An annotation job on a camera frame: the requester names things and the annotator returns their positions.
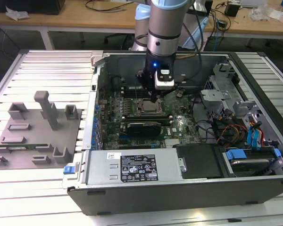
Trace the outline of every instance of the white paper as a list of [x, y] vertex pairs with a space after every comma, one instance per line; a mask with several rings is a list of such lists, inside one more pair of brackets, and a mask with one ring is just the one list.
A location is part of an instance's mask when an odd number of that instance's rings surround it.
[[8, 17], [12, 18], [13, 20], [18, 20], [18, 19], [28, 19], [29, 15], [27, 12], [22, 11], [22, 12], [18, 12], [18, 11], [13, 11], [7, 7], [5, 7], [7, 12], [5, 13]]
[[121, 152], [108, 152], [107, 159], [121, 159]]
[[268, 16], [270, 18], [278, 20], [282, 15], [283, 12], [274, 9]]

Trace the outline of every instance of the motherboard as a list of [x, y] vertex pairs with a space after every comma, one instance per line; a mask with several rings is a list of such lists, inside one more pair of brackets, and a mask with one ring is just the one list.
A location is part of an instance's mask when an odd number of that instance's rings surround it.
[[191, 115], [191, 95], [174, 91], [152, 103], [149, 98], [99, 94], [104, 150], [171, 148], [200, 143]]

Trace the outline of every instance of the floor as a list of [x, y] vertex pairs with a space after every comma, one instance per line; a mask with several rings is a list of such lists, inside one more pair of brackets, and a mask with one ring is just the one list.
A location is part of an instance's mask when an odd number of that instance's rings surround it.
[[[7, 31], [7, 34], [17, 43], [21, 49], [44, 49], [39, 32], [33, 31]], [[109, 39], [108, 44], [104, 44], [105, 33], [85, 33], [85, 43], [80, 42], [78, 32], [51, 32], [56, 49], [105, 49], [120, 50], [124, 36]], [[18, 50], [13, 43], [0, 32], [0, 81], [13, 62]], [[205, 47], [205, 51], [213, 51], [215, 41]], [[242, 38], [224, 38], [217, 48], [217, 51], [235, 51], [235, 52], [265, 52], [267, 56], [283, 69], [283, 40], [271, 40], [270, 46], [265, 46], [266, 40], [254, 39], [250, 48], [245, 44], [247, 39]], [[125, 48], [131, 47], [133, 40], [129, 40]]]

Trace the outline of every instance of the slotted metal platform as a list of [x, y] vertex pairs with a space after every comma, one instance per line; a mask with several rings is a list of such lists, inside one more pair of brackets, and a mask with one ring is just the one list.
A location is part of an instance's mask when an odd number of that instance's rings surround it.
[[93, 68], [92, 51], [34, 51], [18, 55], [0, 84], [0, 135], [13, 102], [24, 102], [27, 109], [41, 109], [33, 96], [47, 90], [57, 109], [75, 104], [82, 109], [76, 150], [81, 150], [84, 119], [88, 106]]
[[[80, 160], [93, 72], [91, 54], [92, 51], [30, 51], [20, 54], [0, 84], [0, 134], [9, 119], [7, 110], [10, 104], [20, 100], [27, 108], [40, 109], [32, 97], [36, 90], [45, 89], [57, 108], [72, 103], [83, 109], [76, 142], [78, 153], [74, 161]], [[272, 76], [274, 69], [266, 69]], [[271, 87], [268, 85], [265, 91], [272, 90]], [[0, 170], [0, 226], [78, 223], [91, 226], [283, 225], [283, 194], [259, 205], [89, 217], [62, 188], [62, 178], [63, 169]]]
[[[266, 56], [258, 53], [237, 53], [259, 86], [283, 117], [283, 74]], [[240, 81], [241, 89], [249, 100], [252, 95]]]

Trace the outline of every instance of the warning label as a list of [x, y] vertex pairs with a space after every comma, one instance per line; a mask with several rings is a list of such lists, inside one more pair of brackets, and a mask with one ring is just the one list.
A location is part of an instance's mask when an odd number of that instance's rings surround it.
[[155, 155], [121, 156], [121, 180], [123, 182], [158, 180]]

